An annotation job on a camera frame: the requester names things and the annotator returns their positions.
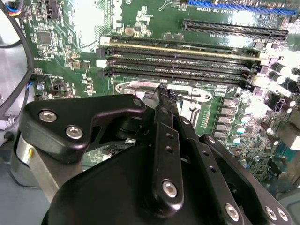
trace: blue pcie slot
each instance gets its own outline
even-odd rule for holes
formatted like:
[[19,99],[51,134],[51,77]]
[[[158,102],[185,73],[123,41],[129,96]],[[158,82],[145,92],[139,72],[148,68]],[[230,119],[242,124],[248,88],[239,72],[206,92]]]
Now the blue pcie slot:
[[203,2],[197,0],[189,0],[187,5],[197,6],[204,8],[218,8],[218,9],[228,9],[228,10],[240,10],[240,11],[249,11],[256,13],[266,13],[266,14],[280,14],[280,15],[296,15],[297,11],[286,10],[286,9],[268,9],[262,7],[251,7],[251,6],[238,6],[234,4],[212,4],[210,2]]

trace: dimm slot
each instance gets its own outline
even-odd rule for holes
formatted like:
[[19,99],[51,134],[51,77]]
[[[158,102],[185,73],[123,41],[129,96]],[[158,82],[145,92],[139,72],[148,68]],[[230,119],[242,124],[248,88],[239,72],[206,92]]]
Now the dimm slot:
[[116,65],[124,65],[124,66],[133,66],[133,67],[142,67],[142,68],[156,68],[156,69],[165,69],[165,70],[181,70],[184,73],[219,73],[222,76],[230,75],[233,76],[246,76],[251,75],[251,72],[248,70],[240,71],[233,69],[225,69],[225,68],[213,68],[213,67],[199,67],[199,66],[191,66],[191,65],[180,65],[173,63],[158,63],[151,61],[140,61],[137,63],[136,60],[126,60],[126,59],[114,59],[110,61],[109,66]]
[[174,80],[176,81],[195,81],[202,83],[213,83],[213,84],[222,84],[227,85],[229,87],[241,87],[243,89],[251,88],[251,85],[248,84],[247,81],[233,81],[233,80],[219,80],[209,77],[201,77],[196,75],[180,75],[180,74],[164,74],[159,72],[149,72],[149,71],[139,71],[139,70],[129,70],[126,68],[109,68],[105,71],[99,71],[99,75],[102,77],[110,77],[115,75],[123,75],[123,76],[136,76],[140,78],[163,78],[167,79],[169,82]]
[[233,48],[228,46],[217,46],[208,45],[201,43],[192,42],[181,42],[181,41],[170,41],[170,40],[159,40],[152,38],[138,38],[138,37],[127,37],[127,36],[110,36],[111,42],[123,43],[131,45],[144,45],[153,47],[167,47],[172,49],[187,49],[207,52],[207,53],[221,53],[221,54],[235,54],[241,56],[258,57],[259,51],[249,48]]
[[212,57],[206,55],[197,54],[187,54],[187,53],[177,53],[177,52],[163,52],[151,49],[135,49],[135,48],[124,48],[124,47],[101,47],[97,49],[99,57],[104,58],[111,57],[112,55],[123,55],[128,54],[137,55],[147,55],[150,57],[168,57],[168,59],[183,59],[183,60],[202,60],[211,63],[224,63],[228,65],[243,66],[249,69],[255,68],[260,65],[260,61],[254,58],[254,60],[249,59],[226,59],[222,57]]
[[258,27],[245,27],[204,21],[184,20],[183,29],[189,32],[200,32],[217,35],[243,36],[253,39],[285,41],[287,30],[276,30]]

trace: pcie slot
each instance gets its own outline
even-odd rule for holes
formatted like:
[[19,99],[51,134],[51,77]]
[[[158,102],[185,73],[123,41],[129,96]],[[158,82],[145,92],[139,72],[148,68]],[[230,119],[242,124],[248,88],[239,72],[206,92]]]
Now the pcie slot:
[[250,85],[245,80],[233,81],[233,80],[220,80],[216,78],[210,77],[201,77],[197,75],[181,75],[181,74],[173,74],[173,73],[160,73],[160,72],[150,72],[150,71],[140,71],[140,70],[131,70],[127,68],[109,68],[106,71],[101,73],[103,77],[110,77],[110,76],[136,76],[139,78],[160,78],[160,79],[167,79],[170,82],[174,80],[178,81],[195,81],[195,82],[202,82],[202,83],[213,83],[213,84],[222,84],[227,85],[229,87],[241,87],[243,89],[250,88]]
[[176,70],[181,71],[182,73],[191,73],[191,74],[198,74],[198,73],[217,73],[222,79],[225,76],[232,77],[232,79],[237,79],[236,77],[245,76],[246,78],[251,74],[250,71],[244,70],[233,70],[233,69],[225,69],[225,68],[213,68],[213,67],[198,67],[198,66],[191,66],[191,65],[180,65],[180,64],[172,64],[172,63],[157,63],[151,61],[136,61],[136,60],[126,60],[126,59],[114,59],[109,61],[109,66],[128,66],[128,67],[142,67],[142,68],[155,68],[161,70]]
[[201,43],[169,41],[150,38],[136,38],[127,36],[110,36],[111,42],[131,45],[144,45],[153,47],[166,47],[172,49],[189,49],[207,53],[235,54],[242,56],[258,57],[259,51],[248,48],[232,48],[227,46],[208,45]]
[[245,27],[192,20],[184,20],[183,29],[189,32],[243,36],[254,39],[269,39],[277,41],[285,41],[288,34],[287,30]]
[[163,52],[156,51],[151,49],[135,49],[135,48],[124,48],[124,47],[105,47],[97,49],[97,53],[100,57],[107,57],[113,55],[121,55],[124,58],[128,54],[130,55],[143,55],[149,57],[167,57],[168,59],[182,59],[182,60],[196,60],[196,61],[205,61],[210,63],[224,63],[228,65],[236,65],[243,66],[249,69],[255,68],[260,65],[260,62],[255,60],[247,60],[247,59],[232,59],[232,58],[222,58],[222,57],[212,57],[212,56],[204,56],[197,54],[187,54],[187,53],[176,53],[176,52]]
[[281,8],[265,8],[265,7],[253,7],[253,6],[243,6],[243,5],[241,6],[241,5],[234,5],[234,4],[213,4],[201,0],[189,0],[187,2],[187,5],[203,7],[203,8],[219,8],[219,9],[248,11],[248,12],[256,12],[256,13],[266,13],[266,14],[279,14],[279,15],[297,14],[297,11],[281,9]]

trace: black cable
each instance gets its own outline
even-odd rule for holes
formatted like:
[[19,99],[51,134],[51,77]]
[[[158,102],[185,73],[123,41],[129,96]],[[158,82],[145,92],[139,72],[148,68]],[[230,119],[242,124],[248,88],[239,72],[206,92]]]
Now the black cable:
[[21,184],[13,175],[13,173],[11,172],[10,168],[7,166],[7,164],[4,162],[4,160],[0,157],[0,164],[3,164],[4,169],[6,170],[6,172],[8,173],[8,175],[10,176],[10,178],[14,181],[14,183],[24,189],[37,189],[36,186],[26,186]]
[[13,92],[10,94],[10,96],[0,106],[0,116],[3,116],[7,112],[7,110],[11,107],[11,105],[15,102],[15,100],[18,98],[18,96],[22,92],[25,85],[28,83],[28,81],[33,73],[34,60],[33,60],[33,55],[32,55],[31,49],[26,41],[26,38],[23,35],[23,32],[22,32],[20,26],[16,22],[15,18],[12,18],[7,14],[6,6],[4,5],[4,3],[2,1],[0,1],[0,9],[4,12],[6,17],[9,19],[9,21],[13,25],[17,35],[20,38],[21,43],[23,44],[23,48],[24,48],[25,55],[27,58],[27,71],[26,71],[24,77],[21,79],[20,83],[16,86],[16,88],[13,90]]
[[0,45],[0,48],[5,48],[5,49],[7,49],[7,48],[15,48],[15,47],[17,47],[17,46],[19,46],[21,44],[22,44],[21,40],[18,40],[17,42],[15,42],[15,43],[13,43],[11,45]]
[[15,118],[15,121],[14,123],[5,128],[4,132],[8,132],[8,131],[11,131],[13,130],[15,127],[17,127],[19,125],[19,122],[20,122],[20,119],[21,119],[21,116],[22,116],[22,112],[23,112],[23,109],[24,107],[26,106],[27,102],[28,102],[28,97],[29,97],[29,90],[27,90],[27,88],[25,88],[25,95],[24,95],[24,100],[23,100],[23,103],[22,103],[22,106],[21,106],[21,109],[20,109],[20,113],[19,115]]

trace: microchip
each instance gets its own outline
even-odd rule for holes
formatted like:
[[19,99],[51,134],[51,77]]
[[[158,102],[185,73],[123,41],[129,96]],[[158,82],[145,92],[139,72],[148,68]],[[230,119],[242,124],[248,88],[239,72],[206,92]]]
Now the microchip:
[[272,110],[267,110],[267,111],[266,111],[266,115],[267,115],[267,116],[271,116],[272,114],[273,114],[273,111],[272,111]]
[[264,46],[264,43],[260,43],[260,42],[255,43],[255,45],[254,45],[254,47],[257,48],[257,49],[262,49],[263,46]]
[[227,126],[225,124],[217,124],[216,130],[226,130]]
[[170,33],[165,33],[164,34],[164,39],[170,40],[170,39],[173,39],[173,37],[174,37],[173,34],[170,34]]
[[263,150],[263,152],[265,152],[265,153],[271,153],[271,149],[270,149],[270,148],[265,148],[265,149]]
[[220,108],[220,113],[224,114],[224,115],[228,115],[232,112],[231,108],[227,108],[227,107],[221,107]]
[[266,74],[268,72],[269,66],[262,66],[261,70],[259,71],[262,74]]
[[51,45],[51,34],[46,31],[37,32],[38,42],[42,45]]
[[177,41],[182,41],[184,35],[183,34],[174,34],[174,39]]
[[232,106],[233,105],[233,99],[232,98],[224,98],[222,105],[224,106]]
[[72,63],[72,65],[73,65],[73,68],[74,68],[74,69],[80,69],[80,68],[81,68],[81,66],[80,66],[80,61],[74,61],[74,62]]
[[215,138],[221,138],[221,137],[223,137],[223,133],[222,132],[215,132],[214,137]]
[[125,35],[127,36],[133,36],[134,35],[134,29],[132,27],[126,27],[124,32],[125,32]]
[[260,146],[261,146],[261,143],[256,142],[256,143],[254,143],[253,148],[259,148]]
[[277,49],[279,47],[279,44],[273,43],[271,48]]
[[135,27],[135,31],[141,32],[141,31],[142,31],[142,28],[141,28],[141,27]]
[[296,17],[295,16],[292,16],[291,18],[290,18],[290,21],[289,21],[289,23],[295,23],[296,22]]
[[217,119],[217,121],[219,122],[219,123],[226,123],[227,122],[227,117],[225,117],[225,116],[220,116],[218,119]]
[[82,67],[85,68],[85,69],[89,69],[90,68],[90,62],[83,61],[82,62]]
[[253,131],[253,127],[246,127],[245,133],[251,133]]

